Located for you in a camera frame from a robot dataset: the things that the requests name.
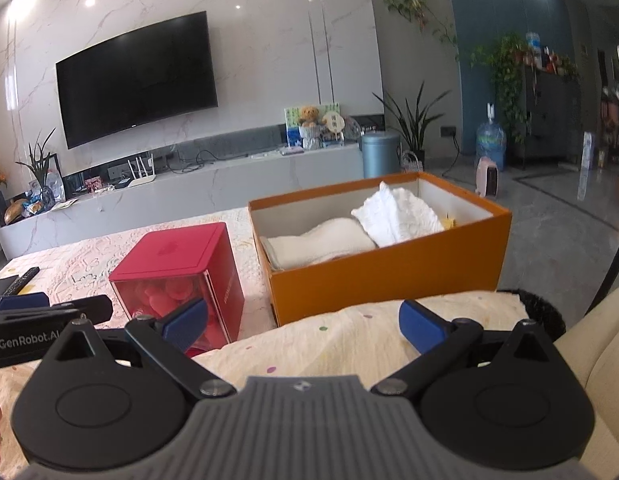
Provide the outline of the red gift box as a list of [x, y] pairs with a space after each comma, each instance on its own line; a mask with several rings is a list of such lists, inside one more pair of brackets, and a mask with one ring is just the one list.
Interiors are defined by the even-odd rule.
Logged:
[[139, 242], [108, 277], [126, 313], [164, 318], [183, 304], [202, 299], [206, 318], [190, 356], [219, 349], [239, 336], [244, 306], [227, 224], [155, 231]]

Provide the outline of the teddy bear decoration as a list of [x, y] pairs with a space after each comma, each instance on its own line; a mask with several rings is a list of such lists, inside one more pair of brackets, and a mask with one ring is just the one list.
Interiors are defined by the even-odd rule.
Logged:
[[311, 128], [323, 124], [320, 116], [320, 110], [315, 106], [303, 106], [298, 113], [297, 123], [300, 127]]

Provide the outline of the black television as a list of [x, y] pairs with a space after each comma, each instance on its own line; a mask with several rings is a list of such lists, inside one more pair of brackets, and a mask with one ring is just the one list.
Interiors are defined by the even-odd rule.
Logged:
[[204, 11], [104, 40], [55, 73], [68, 148], [218, 105]]

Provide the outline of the pink small heater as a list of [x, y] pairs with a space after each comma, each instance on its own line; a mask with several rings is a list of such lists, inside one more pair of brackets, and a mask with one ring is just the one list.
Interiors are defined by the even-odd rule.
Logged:
[[487, 156], [477, 163], [477, 194], [481, 197], [496, 197], [499, 185], [499, 170], [496, 163]]

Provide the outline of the orange cardboard box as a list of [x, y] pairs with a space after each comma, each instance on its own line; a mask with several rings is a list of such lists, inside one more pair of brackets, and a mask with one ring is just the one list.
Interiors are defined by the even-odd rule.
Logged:
[[[441, 217], [442, 233], [294, 270], [278, 270], [262, 239], [300, 235], [364, 203], [381, 182], [405, 188]], [[511, 211], [426, 172], [391, 174], [252, 200], [248, 213], [278, 325], [357, 304], [494, 290], [507, 252]]]

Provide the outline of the black remote control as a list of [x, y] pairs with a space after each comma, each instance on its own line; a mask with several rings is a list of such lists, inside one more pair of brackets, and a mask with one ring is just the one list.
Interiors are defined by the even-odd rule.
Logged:
[[3, 297], [18, 295], [33, 278], [40, 272], [39, 266], [32, 266], [23, 275], [19, 276], [2, 294]]

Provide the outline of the grey tv console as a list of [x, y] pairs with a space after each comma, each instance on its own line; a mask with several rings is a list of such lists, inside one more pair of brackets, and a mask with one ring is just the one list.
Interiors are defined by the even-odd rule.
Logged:
[[305, 188], [359, 180], [363, 156], [357, 145], [294, 155], [268, 152], [214, 162], [187, 174], [161, 174], [152, 182], [80, 198], [0, 228], [6, 258], [152, 224], [244, 207], [251, 200]]

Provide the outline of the blue water jug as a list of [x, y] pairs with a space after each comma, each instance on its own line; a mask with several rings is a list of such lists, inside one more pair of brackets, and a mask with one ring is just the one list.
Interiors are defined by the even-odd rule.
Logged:
[[498, 124], [495, 105], [486, 104], [486, 122], [477, 128], [477, 159], [491, 160], [499, 171], [505, 169], [507, 136]]

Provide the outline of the potted green plant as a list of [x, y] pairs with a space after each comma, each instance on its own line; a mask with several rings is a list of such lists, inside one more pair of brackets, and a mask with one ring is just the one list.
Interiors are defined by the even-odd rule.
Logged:
[[424, 100], [425, 81], [422, 80], [416, 96], [412, 101], [405, 99], [403, 104], [399, 104], [394, 96], [390, 95], [387, 89], [382, 91], [381, 96], [373, 93], [384, 110], [391, 115], [398, 125], [398, 132], [407, 151], [421, 164], [424, 164], [424, 140], [428, 128], [445, 116], [444, 112], [434, 112], [439, 102], [446, 99], [451, 94], [451, 90], [444, 90], [430, 101]]

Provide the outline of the white wifi router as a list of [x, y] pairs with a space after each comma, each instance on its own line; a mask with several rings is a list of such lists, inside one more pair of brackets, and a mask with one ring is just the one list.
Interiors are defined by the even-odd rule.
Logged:
[[136, 156], [134, 159], [128, 159], [127, 164], [130, 170], [130, 182], [128, 184], [130, 188], [148, 184], [155, 180], [156, 173], [153, 155], [147, 158]]

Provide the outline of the white crumpled cloth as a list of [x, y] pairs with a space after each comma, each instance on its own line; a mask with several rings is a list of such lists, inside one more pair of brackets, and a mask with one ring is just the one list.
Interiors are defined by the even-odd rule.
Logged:
[[391, 188], [385, 182], [351, 215], [381, 248], [445, 230], [439, 216], [422, 198], [407, 188]]

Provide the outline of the blue metal trash bin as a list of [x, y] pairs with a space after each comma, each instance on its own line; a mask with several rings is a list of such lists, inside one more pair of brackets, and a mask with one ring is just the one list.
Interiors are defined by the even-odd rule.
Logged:
[[401, 136], [395, 131], [368, 131], [359, 140], [364, 177], [377, 178], [401, 171]]

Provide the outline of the vase with green plant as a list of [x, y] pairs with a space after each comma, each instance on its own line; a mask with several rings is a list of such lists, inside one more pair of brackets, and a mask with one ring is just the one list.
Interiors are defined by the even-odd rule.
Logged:
[[44, 138], [40, 136], [27, 145], [26, 160], [17, 160], [18, 166], [27, 168], [38, 183], [39, 191], [34, 194], [40, 203], [40, 212], [50, 211], [65, 198], [65, 186], [60, 170], [58, 155], [48, 150], [48, 143], [55, 133], [52, 129]]

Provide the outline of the cream folded towel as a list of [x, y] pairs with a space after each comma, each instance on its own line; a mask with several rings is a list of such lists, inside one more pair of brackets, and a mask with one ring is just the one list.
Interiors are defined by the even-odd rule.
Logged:
[[259, 240], [269, 263], [278, 271], [305, 268], [377, 248], [352, 218], [328, 220], [302, 235], [261, 236]]

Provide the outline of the black flat box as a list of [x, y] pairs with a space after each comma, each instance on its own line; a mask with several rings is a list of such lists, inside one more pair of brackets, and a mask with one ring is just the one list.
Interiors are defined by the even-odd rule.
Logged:
[[18, 275], [7, 276], [0, 278], [0, 297], [4, 295], [6, 290], [18, 279]]

